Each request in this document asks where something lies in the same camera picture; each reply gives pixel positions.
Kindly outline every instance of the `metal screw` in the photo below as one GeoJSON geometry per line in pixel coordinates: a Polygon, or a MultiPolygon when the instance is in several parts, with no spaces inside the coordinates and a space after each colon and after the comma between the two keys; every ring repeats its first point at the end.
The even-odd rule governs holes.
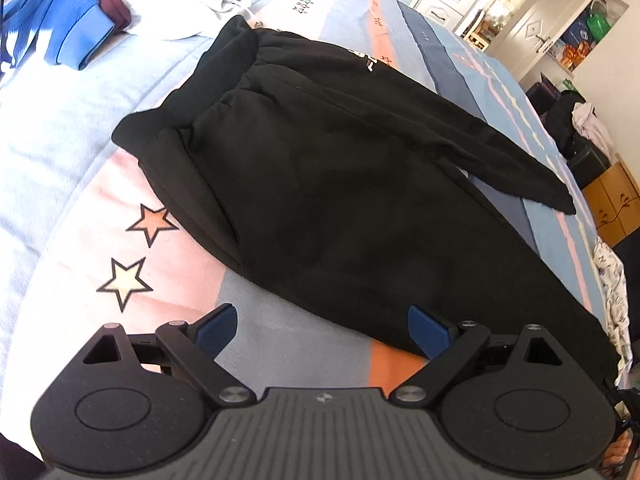
{"type": "Polygon", "coordinates": [[[251,392],[244,386],[227,386],[220,392],[220,399],[229,404],[245,402],[251,397],[251,392]]]}
{"type": "Polygon", "coordinates": [[[426,396],[427,392],[425,392],[420,386],[412,386],[411,384],[407,386],[400,386],[396,390],[396,399],[402,400],[402,402],[419,402],[426,396]]]}

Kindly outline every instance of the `white door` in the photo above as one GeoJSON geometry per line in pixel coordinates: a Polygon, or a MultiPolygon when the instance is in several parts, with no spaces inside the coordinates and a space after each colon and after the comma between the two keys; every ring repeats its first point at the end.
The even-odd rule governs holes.
{"type": "Polygon", "coordinates": [[[519,81],[590,1],[526,0],[485,53],[498,59],[519,81]]]}

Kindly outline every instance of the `cabinet handle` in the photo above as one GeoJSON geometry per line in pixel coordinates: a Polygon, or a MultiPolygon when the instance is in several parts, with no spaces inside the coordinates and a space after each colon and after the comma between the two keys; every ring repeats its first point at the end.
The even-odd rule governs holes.
{"type": "Polygon", "coordinates": [[[440,16],[440,15],[439,15],[439,14],[437,14],[436,12],[433,12],[432,10],[430,10],[429,12],[430,12],[431,14],[433,14],[433,15],[436,17],[436,19],[440,20],[441,22],[446,22],[446,21],[447,21],[447,19],[446,19],[446,18],[443,18],[442,16],[440,16]]]}

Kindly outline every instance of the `bedsheet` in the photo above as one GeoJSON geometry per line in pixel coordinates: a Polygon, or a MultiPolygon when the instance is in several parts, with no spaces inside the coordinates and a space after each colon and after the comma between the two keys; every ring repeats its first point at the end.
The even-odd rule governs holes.
{"type": "MultiPolygon", "coordinates": [[[[387,63],[551,168],[573,195],[575,216],[468,177],[604,325],[590,213],[553,140],[497,61],[395,0],[251,1],[264,26],[387,63]]],[[[33,405],[105,322],[149,332],[231,302],[238,335],[217,361],[258,395],[268,385],[389,391],[424,363],[225,269],[166,211],[135,158],[110,141],[124,115],[157,105],[210,44],[123,34],[82,72],[34,58],[0,86],[0,432],[31,452],[38,453],[33,405]]]]}

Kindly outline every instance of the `blue clothing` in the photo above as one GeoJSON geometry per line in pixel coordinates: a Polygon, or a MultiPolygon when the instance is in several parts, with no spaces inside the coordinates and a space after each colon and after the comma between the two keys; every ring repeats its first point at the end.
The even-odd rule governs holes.
{"type": "Polygon", "coordinates": [[[18,66],[38,36],[40,25],[53,0],[12,0],[4,6],[4,33],[8,45],[0,60],[18,66]]]}
{"type": "Polygon", "coordinates": [[[53,0],[40,25],[40,39],[50,31],[44,59],[82,70],[114,28],[100,0],[53,0]]]}

